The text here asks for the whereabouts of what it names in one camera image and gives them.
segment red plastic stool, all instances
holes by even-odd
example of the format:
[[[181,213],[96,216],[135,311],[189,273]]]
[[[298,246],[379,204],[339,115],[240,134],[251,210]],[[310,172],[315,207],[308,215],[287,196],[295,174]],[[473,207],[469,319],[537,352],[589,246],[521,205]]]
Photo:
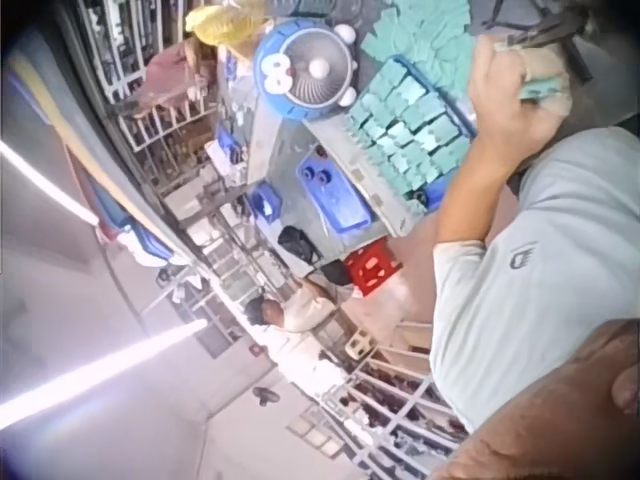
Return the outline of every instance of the red plastic stool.
[[[366,297],[402,268],[387,249],[387,238],[381,238],[353,253],[344,261],[351,278]]]

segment white t-shirt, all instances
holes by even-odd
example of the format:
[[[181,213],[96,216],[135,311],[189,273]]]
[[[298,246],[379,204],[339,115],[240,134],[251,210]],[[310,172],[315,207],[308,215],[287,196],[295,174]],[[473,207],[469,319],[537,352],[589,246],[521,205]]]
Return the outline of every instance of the white t-shirt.
[[[434,267],[433,378],[472,432],[599,325],[640,314],[640,142],[619,128],[560,142],[488,249],[438,245]]]
[[[317,327],[335,309],[335,305],[326,298],[315,298],[313,292],[301,287],[283,305],[284,330],[291,333],[303,333]]]

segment hair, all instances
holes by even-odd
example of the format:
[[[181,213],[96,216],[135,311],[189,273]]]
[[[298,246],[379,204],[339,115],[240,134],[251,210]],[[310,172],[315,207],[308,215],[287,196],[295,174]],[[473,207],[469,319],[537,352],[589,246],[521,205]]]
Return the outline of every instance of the hair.
[[[251,325],[262,326],[267,324],[262,314],[262,305],[264,305],[265,300],[264,295],[259,295],[249,300],[244,307],[244,313]]]

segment fluorescent light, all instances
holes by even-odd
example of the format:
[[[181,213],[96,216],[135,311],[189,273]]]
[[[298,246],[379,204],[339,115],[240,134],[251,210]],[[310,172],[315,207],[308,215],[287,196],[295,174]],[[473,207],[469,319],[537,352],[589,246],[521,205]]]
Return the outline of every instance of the fluorescent light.
[[[162,352],[207,326],[205,320],[169,330],[62,375],[0,405],[0,430],[65,402]]]
[[[0,140],[0,153],[2,153],[4,158],[6,158],[11,165],[17,168],[20,173],[31,180],[36,187],[46,193],[57,203],[94,227],[98,225],[99,219],[91,210],[80,205],[73,198],[47,180],[46,177],[29,165],[24,158],[14,152],[2,140]]]

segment floor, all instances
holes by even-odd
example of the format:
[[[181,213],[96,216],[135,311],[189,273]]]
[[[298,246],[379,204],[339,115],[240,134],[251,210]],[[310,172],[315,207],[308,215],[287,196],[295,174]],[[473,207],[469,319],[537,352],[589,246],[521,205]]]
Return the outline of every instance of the floor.
[[[517,200],[505,187],[489,240],[511,222],[516,210]],[[413,334],[410,329],[403,329],[401,336],[394,335],[394,329],[401,321],[432,321],[436,294],[431,252],[435,245],[437,218],[437,213],[430,215],[408,236],[391,239],[389,247],[403,263],[403,269],[371,295],[351,299],[342,306],[359,327],[368,330],[380,343],[406,347],[410,342],[423,348],[430,346],[430,334],[425,338],[424,329]]]

